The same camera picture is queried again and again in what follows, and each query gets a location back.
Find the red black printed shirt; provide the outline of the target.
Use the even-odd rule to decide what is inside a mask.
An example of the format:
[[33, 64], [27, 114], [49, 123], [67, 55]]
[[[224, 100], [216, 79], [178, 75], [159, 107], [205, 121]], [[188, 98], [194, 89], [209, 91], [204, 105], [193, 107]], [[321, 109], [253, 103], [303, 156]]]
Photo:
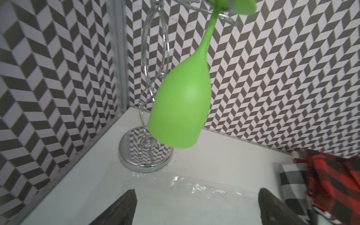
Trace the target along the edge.
[[360, 158], [343, 158], [313, 150], [294, 151], [306, 163], [307, 195], [312, 207], [335, 225], [360, 223]]

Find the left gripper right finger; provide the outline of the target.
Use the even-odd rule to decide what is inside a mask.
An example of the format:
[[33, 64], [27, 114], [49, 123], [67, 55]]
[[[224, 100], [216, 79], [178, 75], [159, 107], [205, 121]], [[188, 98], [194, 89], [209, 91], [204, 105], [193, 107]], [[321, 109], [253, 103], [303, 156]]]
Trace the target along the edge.
[[266, 188], [260, 189], [258, 203], [263, 225], [306, 225], [295, 212]]

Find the black white checked shirt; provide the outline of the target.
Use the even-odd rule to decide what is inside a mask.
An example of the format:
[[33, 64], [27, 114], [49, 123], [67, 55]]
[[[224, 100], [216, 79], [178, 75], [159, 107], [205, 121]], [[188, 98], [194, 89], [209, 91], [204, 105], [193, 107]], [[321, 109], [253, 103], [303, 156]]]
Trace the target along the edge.
[[281, 195], [287, 207], [301, 220], [308, 225], [316, 225], [317, 213], [308, 196], [306, 172], [306, 163], [281, 164], [279, 168]]

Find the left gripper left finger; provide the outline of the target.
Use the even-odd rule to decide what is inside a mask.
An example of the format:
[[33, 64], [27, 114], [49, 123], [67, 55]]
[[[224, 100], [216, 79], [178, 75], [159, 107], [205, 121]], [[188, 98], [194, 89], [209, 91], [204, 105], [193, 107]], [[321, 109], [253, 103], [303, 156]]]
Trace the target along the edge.
[[129, 189], [90, 225], [132, 225], [136, 207], [136, 192], [134, 189]]

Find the clear plastic vacuum bag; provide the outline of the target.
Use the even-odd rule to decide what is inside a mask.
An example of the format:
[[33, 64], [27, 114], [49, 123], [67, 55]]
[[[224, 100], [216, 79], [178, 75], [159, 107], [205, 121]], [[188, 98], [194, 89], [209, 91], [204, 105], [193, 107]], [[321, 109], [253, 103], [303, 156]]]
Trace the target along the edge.
[[111, 165], [93, 189], [74, 222], [88, 225], [134, 190], [135, 225], [259, 225], [258, 193], [160, 170], [131, 172]]

